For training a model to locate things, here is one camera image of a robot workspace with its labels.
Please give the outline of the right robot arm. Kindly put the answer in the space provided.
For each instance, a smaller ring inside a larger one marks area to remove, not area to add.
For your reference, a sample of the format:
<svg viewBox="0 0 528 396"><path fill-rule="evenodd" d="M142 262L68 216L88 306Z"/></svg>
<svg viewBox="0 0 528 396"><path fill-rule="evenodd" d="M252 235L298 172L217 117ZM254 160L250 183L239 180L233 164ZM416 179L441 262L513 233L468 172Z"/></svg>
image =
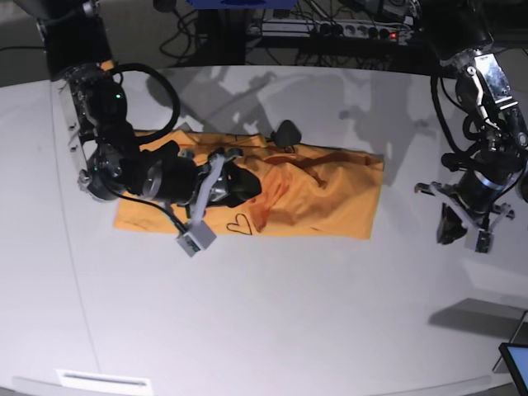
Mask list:
<svg viewBox="0 0 528 396"><path fill-rule="evenodd" d="M64 82L64 113L72 116L70 151L78 162L78 183L98 200L126 199L150 206L190 209L234 208L257 197L257 176L239 167L239 148L216 148L199 165L178 143L168 140L147 149L173 131L181 101L172 84L145 64L115 64L96 1L19 1L33 17L44 44L52 81ZM138 134L127 120L128 102L116 78L144 73L164 89L172 113L159 130Z"/></svg>

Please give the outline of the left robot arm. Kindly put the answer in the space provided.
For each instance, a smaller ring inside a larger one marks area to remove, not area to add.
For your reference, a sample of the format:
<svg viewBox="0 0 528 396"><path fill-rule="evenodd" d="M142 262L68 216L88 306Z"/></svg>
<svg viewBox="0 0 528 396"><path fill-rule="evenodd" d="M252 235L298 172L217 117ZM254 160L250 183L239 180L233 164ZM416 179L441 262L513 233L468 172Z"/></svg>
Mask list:
<svg viewBox="0 0 528 396"><path fill-rule="evenodd" d="M436 241L459 239L478 253L493 246L493 231L514 219L508 203L498 200L518 187L527 171L527 125L506 74L491 52L493 38L474 1L411 1L417 18L441 67L455 74L455 96L465 113L462 131L471 145L460 148L446 122L439 99L441 79L430 80L431 99L451 151L441 163L462 176L454 185L418 183L417 193L441 202Z"/></svg>

